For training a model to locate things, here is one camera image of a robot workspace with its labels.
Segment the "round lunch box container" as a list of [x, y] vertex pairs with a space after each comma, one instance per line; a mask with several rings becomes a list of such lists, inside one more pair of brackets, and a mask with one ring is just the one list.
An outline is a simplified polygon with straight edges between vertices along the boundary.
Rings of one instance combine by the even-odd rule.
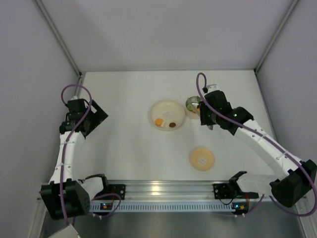
[[185, 103], [185, 113], [190, 119], [200, 119], [199, 102], [201, 98], [199, 96], [192, 96], [187, 98]]

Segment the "green round food piece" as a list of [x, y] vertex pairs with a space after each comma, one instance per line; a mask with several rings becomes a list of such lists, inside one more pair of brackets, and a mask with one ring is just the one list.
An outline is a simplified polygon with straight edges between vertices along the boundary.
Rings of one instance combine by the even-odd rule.
[[188, 105], [186, 106], [186, 108], [187, 108], [189, 111], [191, 111], [191, 110], [192, 110], [191, 104], [188, 104]]

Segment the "beige round lid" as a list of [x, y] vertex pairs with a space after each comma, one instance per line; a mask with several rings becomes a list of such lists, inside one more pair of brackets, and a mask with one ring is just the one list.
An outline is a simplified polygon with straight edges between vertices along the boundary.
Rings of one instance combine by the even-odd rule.
[[208, 171], [215, 164], [215, 157], [212, 151], [205, 147], [195, 148], [189, 156], [190, 164], [198, 171]]

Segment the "orange round food piece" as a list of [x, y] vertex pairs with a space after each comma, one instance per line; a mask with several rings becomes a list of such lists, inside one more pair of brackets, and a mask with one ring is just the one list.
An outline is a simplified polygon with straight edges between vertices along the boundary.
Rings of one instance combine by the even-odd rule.
[[161, 126], [162, 123], [163, 123], [163, 119], [156, 119], [156, 120], [155, 120], [155, 124], [156, 124], [157, 126]]

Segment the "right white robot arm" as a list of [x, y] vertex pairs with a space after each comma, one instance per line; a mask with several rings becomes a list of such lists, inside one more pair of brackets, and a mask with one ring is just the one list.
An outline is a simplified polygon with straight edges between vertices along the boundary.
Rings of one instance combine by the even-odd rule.
[[201, 125], [218, 125], [248, 145], [272, 170], [272, 175], [239, 171], [229, 180], [234, 192], [258, 193], [269, 196], [282, 208], [291, 208], [313, 186], [317, 165], [312, 160], [301, 160], [270, 137], [253, 115], [243, 107], [233, 108], [221, 90], [205, 93], [199, 102]]

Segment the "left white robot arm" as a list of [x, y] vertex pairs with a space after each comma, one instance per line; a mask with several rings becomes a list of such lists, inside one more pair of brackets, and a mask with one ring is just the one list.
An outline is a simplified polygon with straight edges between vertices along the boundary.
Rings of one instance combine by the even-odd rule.
[[53, 220], [86, 215], [93, 198], [109, 192], [104, 174], [83, 178], [78, 167], [86, 137], [108, 115], [95, 101], [72, 99], [66, 106], [68, 113], [59, 127], [60, 150], [55, 170], [49, 183], [42, 185], [40, 190]]

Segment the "cream round plate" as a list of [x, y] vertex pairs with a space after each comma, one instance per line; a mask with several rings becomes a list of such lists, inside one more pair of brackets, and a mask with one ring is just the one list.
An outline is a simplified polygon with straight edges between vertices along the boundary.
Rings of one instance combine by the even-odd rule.
[[[157, 129], [171, 131], [179, 128], [185, 120], [185, 110], [183, 106], [174, 100], [160, 100], [152, 105], [148, 113], [150, 123]], [[166, 128], [160, 128], [155, 124], [156, 119], [166, 121]], [[170, 123], [176, 123], [175, 127], [169, 127]]]

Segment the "left aluminium frame post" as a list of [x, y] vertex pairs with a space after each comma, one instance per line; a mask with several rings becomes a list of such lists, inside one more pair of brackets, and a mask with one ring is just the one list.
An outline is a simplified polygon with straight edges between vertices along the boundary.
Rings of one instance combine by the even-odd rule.
[[74, 58], [71, 55], [70, 50], [68, 49], [65, 41], [63, 40], [62, 35], [60, 34], [56, 24], [53, 21], [53, 18], [50, 16], [46, 6], [44, 5], [42, 0], [33, 0], [35, 7], [38, 9], [40, 15], [42, 16], [44, 22], [47, 24], [49, 30], [51, 31], [53, 37], [55, 38], [57, 44], [59, 45], [60, 49], [62, 50], [64, 56], [66, 57], [68, 63], [70, 64], [71, 68], [75, 72], [78, 78], [81, 77], [82, 72], [80, 71], [77, 63], [75, 62]]

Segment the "aluminium frame post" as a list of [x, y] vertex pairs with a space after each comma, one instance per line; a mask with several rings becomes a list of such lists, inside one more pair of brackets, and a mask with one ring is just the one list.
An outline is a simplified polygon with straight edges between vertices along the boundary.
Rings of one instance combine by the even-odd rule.
[[254, 68], [255, 76], [258, 75], [258, 73], [261, 70], [263, 64], [265, 63], [267, 57], [269, 56], [270, 52], [273, 50], [274, 45], [276, 44], [276, 42], [280, 38], [284, 28], [288, 24], [290, 18], [292, 17], [292, 15], [296, 11], [296, 9], [297, 9], [297, 7], [298, 7], [298, 5], [300, 3], [301, 3], [301, 0], [292, 0], [292, 1], [290, 1], [286, 11], [283, 13], [283, 15], [282, 15], [277, 27], [275, 28], [272, 36], [269, 39], [268, 44], [264, 48], [264, 51], [261, 54], [261, 57], [260, 57], [259, 61], [257, 62], [255, 68]]
[[71, 55], [70, 50], [68, 49], [65, 41], [63, 40], [62, 35], [60, 34], [56, 24], [53, 21], [53, 18], [50, 16], [46, 6], [44, 5], [42, 0], [33, 0], [35, 7], [38, 9], [40, 15], [42, 16], [44, 22], [47, 24], [49, 30], [51, 31], [53, 37], [55, 38], [57, 44], [59, 45], [60, 49], [62, 50], [64, 56], [66, 57], [68, 63], [70, 64], [71, 68], [75, 72], [78, 78], [81, 77], [82, 72], [80, 71], [77, 63], [75, 62], [74, 58]]

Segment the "aluminium mounting rail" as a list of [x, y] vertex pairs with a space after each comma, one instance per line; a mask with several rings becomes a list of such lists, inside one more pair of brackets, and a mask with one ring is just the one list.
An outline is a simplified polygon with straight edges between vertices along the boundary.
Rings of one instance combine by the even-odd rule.
[[123, 200], [125, 202], [226, 201], [232, 194], [219, 195], [226, 189], [225, 182], [214, 181], [110, 181], [100, 177], [67, 181], [62, 188], [64, 198], [92, 200]]

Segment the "right aluminium frame post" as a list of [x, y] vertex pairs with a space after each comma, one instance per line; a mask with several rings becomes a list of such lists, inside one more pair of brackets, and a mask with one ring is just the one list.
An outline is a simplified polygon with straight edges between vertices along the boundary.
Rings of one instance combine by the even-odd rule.
[[258, 75], [258, 73], [261, 70], [263, 64], [265, 63], [267, 57], [269, 56], [270, 52], [273, 50], [274, 45], [276, 44], [276, 42], [280, 38], [284, 28], [288, 24], [290, 18], [292, 17], [292, 15], [296, 11], [296, 9], [297, 9], [297, 7], [298, 7], [298, 5], [300, 3], [301, 3], [301, 0], [292, 0], [292, 1], [290, 1], [286, 11], [283, 13], [283, 15], [282, 15], [277, 27], [275, 28], [272, 36], [269, 39], [268, 44], [264, 48], [264, 51], [261, 54], [261, 57], [260, 57], [259, 61], [257, 62], [255, 68], [254, 68], [255, 76]]

